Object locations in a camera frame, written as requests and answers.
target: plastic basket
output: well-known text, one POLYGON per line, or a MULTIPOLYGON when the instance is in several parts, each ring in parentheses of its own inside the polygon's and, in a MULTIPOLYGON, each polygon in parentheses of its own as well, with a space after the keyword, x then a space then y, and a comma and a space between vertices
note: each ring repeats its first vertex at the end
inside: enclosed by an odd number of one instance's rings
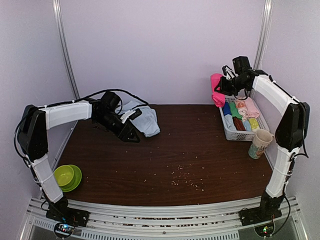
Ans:
MULTIPOLYGON (((232 103, 235 101, 235 98, 233 96, 226 96, 225 101, 227 103, 232 103)), ((256 108, 260 111, 260 109, 258 108, 255 101, 253 101, 253 103, 256 106, 256 108)), ((222 122, 223 122, 225 138, 227 140, 229 140, 229 141, 252 141, 254 139, 255 133, 253 131, 233 131, 233 130, 230 130, 226 124, 224 112, 222 111, 222 107, 219 107, 219 110, 220 110, 220 114, 221 114, 221 118, 222 118, 222 122)), ((256 120, 257 120, 259 127, 261 129, 269 131, 269 127, 266 123, 264 116, 261 114, 261 111, 260 111, 260 116, 256 120)))

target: yellow-green bowl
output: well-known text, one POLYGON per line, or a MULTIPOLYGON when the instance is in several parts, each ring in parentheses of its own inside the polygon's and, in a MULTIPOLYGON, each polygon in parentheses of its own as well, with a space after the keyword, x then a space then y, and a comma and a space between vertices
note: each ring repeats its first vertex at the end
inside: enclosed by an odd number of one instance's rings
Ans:
POLYGON ((74 184, 75 172, 71 166, 62 165, 54 171, 54 177, 59 187, 68 188, 74 184))

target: rolled towel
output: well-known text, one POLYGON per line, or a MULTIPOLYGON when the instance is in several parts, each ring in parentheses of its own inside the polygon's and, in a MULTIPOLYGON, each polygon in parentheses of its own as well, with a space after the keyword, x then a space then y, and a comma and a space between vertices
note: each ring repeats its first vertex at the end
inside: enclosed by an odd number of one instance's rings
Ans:
POLYGON ((252 130, 251 130, 250 122, 248 120, 243 120, 243 119, 242 119, 242 121, 243 121, 243 126, 244 126, 245 130, 248 132, 251 132, 252 130))
POLYGON ((225 123, 226 123, 229 130, 237 131, 235 124, 234 124, 234 120, 232 119, 232 116, 230 114, 225 115, 224 120, 225 120, 225 123))
POLYGON ((247 109, 245 101, 236 99, 234 102, 235 102, 236 109, 238 109, 238 113, 241 116, 246 116, 248 113, 248 109, 247 109))
POLYGON ((215 91, 215 87, 219 84, 221 77, 223 77, 223 75, 219 73, 215 73, 211 76, 212 100, 218 108, 222 108, 226 102, 225 95, 215 91))
POLYGON ((230 111, 231 111, 232 117, 236 117, 236 118, 242 120, 242 116, 239 114, 239 112, 236 108, 236 104, 234 102, 229 102, 229 106, 230 106, 230 111))
POLYGON ((223 111, 223 115, 231 115, 231 110, 230 110, 230 106, 229 106, 229 103, 225 103, 223 108, 222 108, 222 111, 223 111))
POLYGON ((259 110, 256 108, 254 101, 248 97, 244 100, 245 106, 247 108, 247 114, 244 116, 245 118, 258 118, 260 116, 259 110))
POLYGON ((250 125, 251 125, 251 130, 252 130, 252 132, 255 132, 255 131, 257 131, 258 129, 260 129, 259 123, 258 123, 257 119, 255 119, 255 118, 249 118, 248 121, 249 121, 249 123, 250 123, 250 125))
POLYGON ((245 131, 246 130, 244 124, 242 123, 242 121, 239 118, 234 116, 232 119, 233 119, 234 126, 238 131, 245 131))

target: dark wood surface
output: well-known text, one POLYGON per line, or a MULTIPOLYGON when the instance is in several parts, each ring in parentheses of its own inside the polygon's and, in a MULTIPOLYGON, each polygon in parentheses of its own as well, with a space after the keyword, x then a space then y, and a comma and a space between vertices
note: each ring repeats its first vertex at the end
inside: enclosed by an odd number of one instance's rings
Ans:
POLYGON ((82 170, 69 199, 126 206, 219 203, 260 196, 272 170, 250 142, 227 141, 214 105, 154 105, 161 133, 124 143, 80 121, 59 162, 82 170))

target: lavender wall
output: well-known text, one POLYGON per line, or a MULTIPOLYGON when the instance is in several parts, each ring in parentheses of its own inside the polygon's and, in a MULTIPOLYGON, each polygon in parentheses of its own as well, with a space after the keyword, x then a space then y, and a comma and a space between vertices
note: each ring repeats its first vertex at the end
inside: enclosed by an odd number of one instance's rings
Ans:
MULTIPOLYGON (((320 239, 320 1, 275 1, 271 31, 262 69, 289 93, 310 105, 310 121, 306 138, 309 159, 299 157, 288 194, 297 196, 306 218, 311 237, 320 239)), ((270 129, 274 132, 280 121, 265 99, 256 96, 270 129)), ((274 163, 276 145, 268 149, 274 163)))
POLYGON ((210 75, 251 62, 263 0, 61 1, 81 96, 122 88, 157 104, 212 103, 210 75))
MULTIPOLYGON (((16 154, 13 134, 24 107, 73 97, 51 0, 0 0, 0 238, 17 239, 31 196, 40 192, 16 154)), ((70 124, 49 131, 54 158, 70 124)))

